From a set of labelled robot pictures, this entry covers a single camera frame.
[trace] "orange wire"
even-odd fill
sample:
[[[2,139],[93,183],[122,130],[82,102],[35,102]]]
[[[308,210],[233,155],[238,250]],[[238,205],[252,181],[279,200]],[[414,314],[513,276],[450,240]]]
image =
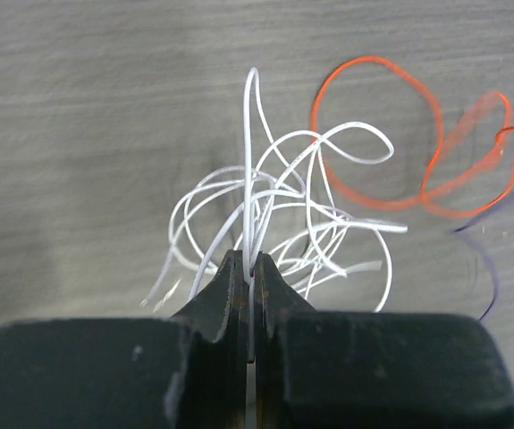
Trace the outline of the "orange wire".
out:
[[[381,56],[365,55],[360,56],[359,58],[354,58],[352,60],[347,61],[346,63],[341,64],[332,73],[328,75],[328,77],[318,90],[314,102],[312,104],[312,110],[310,112],[311,130],[316,131],[317,129],[318,108],[320,106],[322,96],[328,88],[328,86],[330,85],[330,83],[332,83],[334,78],[336,78],[336,76],[340,74],[343,70],[359,63],[378,63],[383,65],[387,69],[391,70],[392,72],[400,76],[427,101],[434,115],[435,120],[435,152],[432,156],[431,161],[427,165],[426,172],[424,174],[423,180],[421,181],[419,192],[417,193],[417,195],[411,198],[405,198],[395,201],[386,201],[371,198],[367,195],[355,191],[354,189],[349,188],[340,180],[340,178],[336,175],[334,170],[324,160],[324,168],[326,170],[326,176],[328,178],[328,181],[344,197],[353,202],[359,203],[360,205],[382,210],[402,210],[415,206],[417,204],[421,204],[425,209],[427,209],[431,213],[434,213],[442,217],[457,219],[470,217],[483,212],[490,206],[493,206],[494,204],[497,204],[499,201],[501,201],[513,189],[514,156],[510,178],[504,191],[497,198],[490,201],[489,203],[471,210],[452,210],[447,207],[439,206],[432,202],[433,198],[437,198],[441,195],[453,191],[454,189],[460,187],[464,183],[469,182],[479,172],[490,171],[498,164],[505,146],[504,134],[507,131],[514,130],[514,127],[510,126],[512,124],[512,106],[509,100],[501,92],[488,92],[487,94],[479,98],[479,100],[477,100],[477,102],[463,115],[461,120],[457,123],[455,128],[448,134],[448,136],[444,137],[442,110],[439,106],[439,103],[435,99],[434,94],[418,79],[416,79],[415,77],[401,69],[392,61]],[[461,142],[461,140],[463,140],[463,138],[465,138],[469,134],[469,132],[473,130],[476,123],[483,119],[483,117],[485,117],[486,114],[493,109],[494,104],[499,100],[502,102],[504,107],[503,125],[501,130],[497,133],[495,137],[495,143],[492,149],[487,153],[487,155],[485,155],[483,158],[481,158],[478,162],[473,164],[470,168],[468,168],[465,172],[460,174],[455,179],[452,179],[451,181],[448,181],[433,189],[427,189],[427,183],[429,182],[431,174],[434,168],[438,165],[439,161],[443,157],[445,157],[454,147],[456,147]]]

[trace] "purple wire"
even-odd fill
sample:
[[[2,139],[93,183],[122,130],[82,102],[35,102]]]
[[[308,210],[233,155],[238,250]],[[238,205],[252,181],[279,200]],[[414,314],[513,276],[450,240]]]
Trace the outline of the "purple wire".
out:
[[[481,258],[483,258],[485,267],[486,267],[487,271],[489,272],[489,275],[491,276],[491,280],[493,282],[493,297],[491,298],[491,302],[489,303],[489,306],[487,306],[487,309],[483,312],[481,317],[479,317],[479,320],[483,320],[489,314],[489,312],[495,305],[495,301],[499,297],[499,289],[500,289],[501,282],[499,280],[499,275],[497,274],[497,267],[495,266],[494,261],[489,256],[489,253],[487,252],[485,247],[479,241],[474,240],[471,237],[471,235],[468,232],[466,232],[465,230],[467,228],[472,227],[473,225],[476,225],[479,221],[492,215],[496,211],[504,208],[505,206],[508,206],[513,201],[514,201],[514,190],[511,191],[504,199],[502,199],[501,202],[499,202],[499,204],[491,206],[488,209],[481,212],[480,214],[473,216],[471,219],[469,219],[466,223],[464,223],[459,228],[456,228],[454,230],[449,230],[450,233],[456,234],[470,248],[472,248],[477,253],[479,253],[479,255],[481,255]]]

